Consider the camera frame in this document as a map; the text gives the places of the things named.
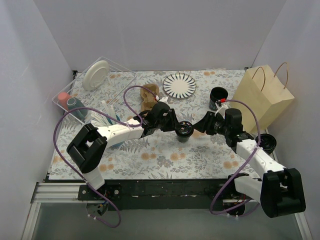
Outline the black coffee cup lid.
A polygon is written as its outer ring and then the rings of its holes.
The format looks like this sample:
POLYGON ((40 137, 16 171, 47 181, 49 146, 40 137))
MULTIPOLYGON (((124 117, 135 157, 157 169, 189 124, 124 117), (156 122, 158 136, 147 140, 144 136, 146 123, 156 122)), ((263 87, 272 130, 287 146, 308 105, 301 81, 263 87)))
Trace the black coffee cup lid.
POLYGON ((181 121, 175 133, 181 138, 189 138, 194 133, 194 127, 189 121, 181 121))

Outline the black takeout coffee cup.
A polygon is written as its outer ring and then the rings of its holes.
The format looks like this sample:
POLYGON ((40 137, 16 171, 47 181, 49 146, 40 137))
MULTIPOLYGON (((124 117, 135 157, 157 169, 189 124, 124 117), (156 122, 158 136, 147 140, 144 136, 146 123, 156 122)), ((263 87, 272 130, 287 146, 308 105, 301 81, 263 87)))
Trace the black takeout coffee cup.
POLYGON ((190 136, 181 136, 181 135, 177 135, 177 140, 180 143, 185 143, 190 139, 190 136))

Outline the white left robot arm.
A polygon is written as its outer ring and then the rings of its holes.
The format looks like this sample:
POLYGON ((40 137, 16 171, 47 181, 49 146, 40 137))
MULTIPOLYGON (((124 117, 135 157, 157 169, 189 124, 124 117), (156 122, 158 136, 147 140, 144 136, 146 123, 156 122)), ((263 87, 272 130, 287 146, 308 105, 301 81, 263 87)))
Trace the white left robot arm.
POLYGON ((159 101, 152 110, 142 112, 120 124, 104 127, 95 127, 91 123, 84 125, 66 151, 90 186, 89 194, 95 200, 101 200, 107 193, 105 180, 99 169, 105 149, 127 140, 144 138, 156 130, 171 132, 180 128, 175 110, 159 101))

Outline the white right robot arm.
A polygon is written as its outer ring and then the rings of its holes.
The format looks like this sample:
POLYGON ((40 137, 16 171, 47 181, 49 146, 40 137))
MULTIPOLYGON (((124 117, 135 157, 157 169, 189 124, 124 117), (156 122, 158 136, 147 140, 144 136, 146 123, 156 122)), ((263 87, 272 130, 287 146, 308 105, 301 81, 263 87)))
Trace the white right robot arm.
POLYGON ((270 218, 306 210, 300 172, 295 168, 284 167, 260 148, 259 143, 243 130, 240 110, 229 108, 224 116, 209 111, 193 127, 210 136, 223 135, 226 144, 245 159, 245 163, 254 168, 261 179, 258 181, 236 171, 214 196, 214 201, 226 188, 227 195, 232 199, 244 194, 257 201, 270 218))

